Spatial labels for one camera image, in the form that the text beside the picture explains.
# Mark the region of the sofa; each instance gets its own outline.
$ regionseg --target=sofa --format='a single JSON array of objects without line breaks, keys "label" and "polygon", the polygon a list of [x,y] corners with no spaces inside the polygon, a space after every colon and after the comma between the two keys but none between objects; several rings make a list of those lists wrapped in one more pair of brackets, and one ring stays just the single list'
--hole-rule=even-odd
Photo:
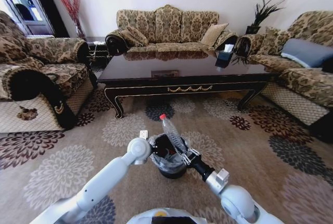
[{"label": "sofa", "polygon": [[[291,38],[333,47],[333,11],[303,13],[286,31]],[[314,134],[332,139],[333,73],[321,68],[304,68],[281,56],[259,55],[264,39],[265,34],[247,34],[236,44],[236,54],[281,73],[277,82],[270,83],[262,95],[301,120]]]},{"label": "sofa", "polygon": [[0,11],[0,132],[75,126],[96,86],[87,53],[82,39],[26,38]]},{"label": "sofa", "polygon": [[[121,9],[117,12],[118,29],[106,36],[110,56],[124,54],[126,59],[205,58],[215,55],[224,44],[235,44],[237,34],[225,30],[213,46],[200,43],[211,25],[217,24],[214,11],[182,11],[165,5],[155,11]],[[143,47],[131,47],[120,35],[127,26],[138,29],[149,40]]]}]

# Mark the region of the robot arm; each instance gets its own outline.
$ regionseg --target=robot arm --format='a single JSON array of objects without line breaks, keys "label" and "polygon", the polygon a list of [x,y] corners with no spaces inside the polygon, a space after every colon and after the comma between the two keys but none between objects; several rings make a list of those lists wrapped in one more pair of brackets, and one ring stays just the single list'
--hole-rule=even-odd
[{"label": "robot arm", "polygon": [[229,172],[221,169],[216,173],[213,168],[201,160],[196,150],[189,149],[187,166],[195,168],[202,176],[202,180],[210,187],[212,192],[221,199],[223,209],[239,224],[283,224],[274,215],[268,213],[255,200],[250,193],[236,185],[227,185]]},{"label": "robot arm", "polygon": [[92,177],[79,193],[71,198],[58,200],[31,224],[73,223],[83,218],[123,179],[131,164],[144,164],[151,152],[152,147],[145,139],[133,139],[124,156],[113,159]]}]

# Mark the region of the throw pillow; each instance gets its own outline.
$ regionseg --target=throw pillow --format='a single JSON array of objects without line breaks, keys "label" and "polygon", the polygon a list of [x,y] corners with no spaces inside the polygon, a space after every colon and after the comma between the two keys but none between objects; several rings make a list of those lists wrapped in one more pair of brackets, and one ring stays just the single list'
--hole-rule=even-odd
[{"label": "throw pillow", "polygon": [[229,23],[212,25],[203,36],[201,43],[213,47],[217,38],[227,28]]},{"label": "throw pillow", "polygon": [[22,60],[26,58],[25,49],[22,47],[20,40],[10,36],[0,36],[0,60]]},{"label": "throw pillow", "polygon": [[119,34],[125,39],[125,41],[129,44],[130,47],[143,47],[144,45],[139,42],[136,38],[132,36],[130,31],[128,30],[122,30],[119,32]]},{"label": "throw pillow", "polygon": [[132,34],[132,36],[135,39],[137,39],[139,42],[141,42],[144,46],[148,45],[148,43],[149,43],[148,39],[140,31],[138,31],[137,29],[135,29],[135,28],[133,28],[131,26],[127,26],[126,29],[128,31],[130,31],[130,33]]},{"label": "throw pillow", "polygon": [[302,39],[289,39],[282,49],[282,57],[291,59],[305,68],[322,67],[333,58],[333,48]]},{"label": "throw pillow", "polygon": [[292,34],[288,31],[267,27],[266,36],[257,54],[278,56],[290,38],[292,38]]}]

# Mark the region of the side table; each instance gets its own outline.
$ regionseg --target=side table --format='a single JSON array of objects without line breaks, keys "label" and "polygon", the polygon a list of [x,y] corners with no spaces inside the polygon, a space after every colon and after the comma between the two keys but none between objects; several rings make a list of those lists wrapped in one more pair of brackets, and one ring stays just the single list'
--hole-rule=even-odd
[{"label": "side table", "polygon": [[89,47],[89,56],[93,70],[103,70],[111,60],[108,48],[103,36],[87,36],[86,41]]}]

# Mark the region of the coffee table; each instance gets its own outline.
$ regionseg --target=coffee table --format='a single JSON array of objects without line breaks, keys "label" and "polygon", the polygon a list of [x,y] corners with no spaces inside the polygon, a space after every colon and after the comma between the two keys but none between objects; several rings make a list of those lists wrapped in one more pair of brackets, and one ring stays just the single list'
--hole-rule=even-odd
[{"label": "coffee table", "polygon": [[112,58],[98,82],[105,83],[105,95],[116,110],[116,118],[124,116],[121,96],[248,91],[238,104],[242,110],[279,75],[265,71],[260,64],[233,64],[233,60],[209,55],[183,59],[174,58],[172,52],[169,55],[162,59]]}]

